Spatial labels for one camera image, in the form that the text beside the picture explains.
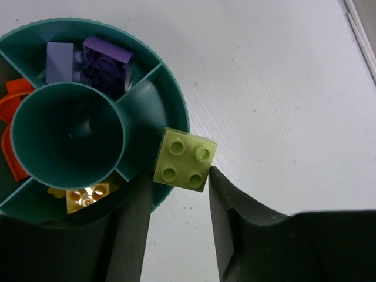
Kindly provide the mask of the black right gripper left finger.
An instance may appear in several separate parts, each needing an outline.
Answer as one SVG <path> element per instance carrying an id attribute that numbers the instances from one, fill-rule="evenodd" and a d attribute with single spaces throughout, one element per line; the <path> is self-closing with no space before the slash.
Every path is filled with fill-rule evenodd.
<path id="1" fill-rule="evenodd" d="M 153 175 L 60 221 L 1 216 L 2 281 L 139 281 L 153 203 Z"/>

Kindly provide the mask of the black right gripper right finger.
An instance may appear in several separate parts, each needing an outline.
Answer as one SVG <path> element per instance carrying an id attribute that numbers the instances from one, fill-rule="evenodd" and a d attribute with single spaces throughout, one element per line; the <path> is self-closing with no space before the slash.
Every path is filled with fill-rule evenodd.
<path id="1" fill-rule="evenodd" d="M 375 211 L 288 216 L 209 171 L 221 281 L 374 281 Z"/>

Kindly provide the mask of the yellow orange lego brick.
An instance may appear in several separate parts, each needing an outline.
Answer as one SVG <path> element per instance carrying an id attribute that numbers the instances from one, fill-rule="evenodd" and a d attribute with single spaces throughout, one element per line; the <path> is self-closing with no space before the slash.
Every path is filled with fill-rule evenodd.
<path id="1" fill-rule="evenodd" d="M 79 190 L 66 191 L 66 211 L 67 214 L 74 213 L 80 209 L 106 197 L 119 187 L 113 183 L 98 183 Z"/>

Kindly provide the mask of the pale green lego brick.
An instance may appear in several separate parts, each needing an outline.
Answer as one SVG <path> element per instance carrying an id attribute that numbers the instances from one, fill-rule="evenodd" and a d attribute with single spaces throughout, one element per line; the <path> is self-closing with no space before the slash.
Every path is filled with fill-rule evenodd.
<path id="1" fill-rule="evenodd" d="M 217 143 L 167 127 L 159 147 L 153 181 L 202 192 L 217 150 Z"/>

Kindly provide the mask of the purple lego brick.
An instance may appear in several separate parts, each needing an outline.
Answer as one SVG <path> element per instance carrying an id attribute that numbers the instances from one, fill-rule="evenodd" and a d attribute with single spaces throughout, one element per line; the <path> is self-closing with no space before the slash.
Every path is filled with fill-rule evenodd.
<path id="1" fill-rule="evenodd" d="M 119 99 L 125 92 L 133 52 L 89 36 L 83 41 L 83 54 L 89 85 L 114 100 Z"/>

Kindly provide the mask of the orange teardrop lego plate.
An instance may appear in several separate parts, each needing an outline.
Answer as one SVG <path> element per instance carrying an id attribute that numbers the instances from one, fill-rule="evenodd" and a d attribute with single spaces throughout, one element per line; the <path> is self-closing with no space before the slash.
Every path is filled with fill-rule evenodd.
<path id="1" fill-rule="evenodd" d="M 29 174 L 18 162 L 11 142 L 11 123 L 14 114 L 21 102 L 35 90 L 35 88 L 25 79 L 19 78 L 7 81 L 6 95 L 1 98 L 1 120 L 6 123 L 6 128 L 1 137 L 2 153 L 11 170 L 16 182 L 25 179 Z"/>

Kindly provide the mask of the purple butterfly lego piece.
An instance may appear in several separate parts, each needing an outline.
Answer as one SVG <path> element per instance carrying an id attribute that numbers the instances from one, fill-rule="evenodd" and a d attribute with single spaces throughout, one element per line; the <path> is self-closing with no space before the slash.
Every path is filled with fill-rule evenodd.
<path id="1" fill-rule="evenodd" d="M 55 82 L 81 82 L 84 74 L 83 52 L 74 43 L 48 42 L 46 66 L 37 78 L 46 84 Z"/>

